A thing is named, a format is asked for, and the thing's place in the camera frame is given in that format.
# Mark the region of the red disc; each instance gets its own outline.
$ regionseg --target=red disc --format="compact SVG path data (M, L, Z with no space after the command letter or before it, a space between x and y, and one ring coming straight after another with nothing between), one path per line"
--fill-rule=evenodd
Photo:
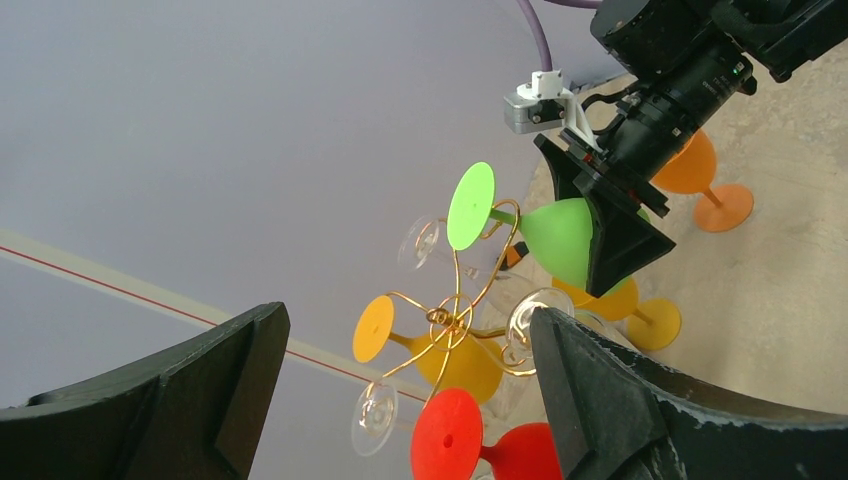
M444 390L424 407L412 433L415 480L468 480L483 446L483 416L465 390Z

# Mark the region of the transparent wine glass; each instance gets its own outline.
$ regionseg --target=transparent wine glass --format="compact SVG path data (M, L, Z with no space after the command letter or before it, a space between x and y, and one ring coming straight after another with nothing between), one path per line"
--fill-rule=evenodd
M603 335L623 347L639 351L632 343L630 343L630 340L627 340L627 337L613 326L612 323L608 322L595 312L591 312L589 310L577 310L574 312L574 319L591 328L599 335Z
M383 448L398 418L397 389L382 382L369 387L356 402L350 429L353 449L362 457L370 457Z
M533 348L530 345L530 321L533 310L538 307L557 308L569 316L574 316L574 303L565 292L558 288L538 288L526 295L515 304L507 321L507 347L515 360L529 359L533 356Z
M443 235L444 223L433 215L425 215L406 234L398 251L398 264L407 271L420 269L433 258L453 266L453 251ZM459 264L460 274L477 288L484 288L493 269L480 269ZM515 305L539 286L526 277L512 272L495 272L495 281L486 293L486 301L505 316L512 314Z

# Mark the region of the glass stem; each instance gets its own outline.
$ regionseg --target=glass stem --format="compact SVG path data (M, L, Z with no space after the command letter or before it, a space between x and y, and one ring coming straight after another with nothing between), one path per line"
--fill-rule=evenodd
M498 455L498 449L497 448L487 447L485 445L480 447L480 458L482 458L483 460L485 460L489 463L496 462L497 461L496 459L498 458L498 456L499 455Z
M704 191L704 196L707 197L707 199L709 201L713 202L713 205L715 205L718 208L721 208L721 200L719 200L718 197L716 196L716 194L713 193L712 189L709 189L709 188L706 189Z
M395 332L389 333L389 340L397 343L398 345L402 345L406 348L409 348L409 346L412 345L412 339L411 338L404 337L403 335L398 335Z
M643 322L647 323L648 325L654 324L654 321L651 320L651 317L642 313L642 311L639 310L638 308L633 312L633 316L638 318L639 320L642 320Z
M489 217L507 225L515 225L515 215L511 213L502 212L493 208L491 213L489 213Z
M453 265L453 256L450 255L450 254L447 254L447 253L445 253L441 250L436 249L436 250L433 250L431 255L433 255L434 257L438 258L439 260L445 262L447 265ZM468 265L463 265L461 263L459 264L459 270L460 270L460 273L462 273L466 277L470 278L471 280L476 280L477 277L480 275L480 271L477 270L476 268L469 267Z

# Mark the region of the floor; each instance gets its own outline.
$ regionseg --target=floor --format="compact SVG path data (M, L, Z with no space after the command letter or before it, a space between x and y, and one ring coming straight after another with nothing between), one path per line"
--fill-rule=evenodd
M710 234L692 222L697 196L669 195L672 211L654 225L678 246L635 278L643 300L679 306L683 328L650 355L730 390L848 414L848 44L788 83L762 68L755 76L759 92L734 96L705 127L718 154L714 185L749 187L754 212ZM593 125L612 114L589 111ZM540 163L525 211L553 199L550 182ZM549 285L531 258L516 271ZM487 437L543 418L538 385L512 379L487 406Z

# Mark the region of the orange disc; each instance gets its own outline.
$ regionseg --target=orange disc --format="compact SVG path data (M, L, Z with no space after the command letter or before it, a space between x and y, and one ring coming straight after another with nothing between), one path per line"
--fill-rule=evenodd
M705 193L695 204L695 225L705 232L726 232L742 224L753 210L754 195L747 187L722 185Z
M580 290L577 287L572 287L571 285L554 278L551 280L551 286L554 288L558 288L565 292L569 297L571 297L571 301L574 303L575 307L582 307L587 303L591 302L595 299L595 297L589 295L588 293Z
M389 341L395 321L395 304L380 295L365 307L353 333L353 358L360 363L374 360Z

